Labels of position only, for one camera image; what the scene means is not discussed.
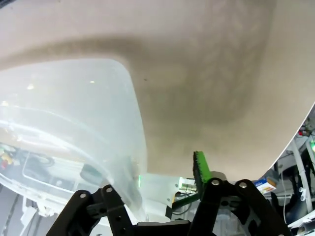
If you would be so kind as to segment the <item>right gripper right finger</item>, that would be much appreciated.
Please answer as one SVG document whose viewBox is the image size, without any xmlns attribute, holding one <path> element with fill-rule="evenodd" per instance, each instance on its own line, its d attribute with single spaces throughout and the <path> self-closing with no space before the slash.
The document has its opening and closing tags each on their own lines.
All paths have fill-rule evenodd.
<svg viewBox="0 0 315 236">
<path fill-rule="evenodd" d="M 205 155 L 193 153 L 193 175 L 200 203 L 192 221 L 192 234 L 214 235 L 219 213 L 232 213 L 247 236 L 289 236 L 290 229 L 248 179 L 235 183 L 213 177 Z"/>
</svg>

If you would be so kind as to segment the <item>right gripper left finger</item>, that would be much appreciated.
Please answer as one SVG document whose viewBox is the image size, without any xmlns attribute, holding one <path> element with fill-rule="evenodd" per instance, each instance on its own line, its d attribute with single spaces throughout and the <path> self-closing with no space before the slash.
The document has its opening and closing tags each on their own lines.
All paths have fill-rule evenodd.
<svg viewBox="0 0 315 236">
<path fill-rule="evenodd" d="M 110 185 L 95 193 L 76 191 L 48 231 L 48 236 L 89 236 L 100 219 L 107 217 L 114 236 L 132 236 L 133 224 L 124 202 Z"/>
</svg>

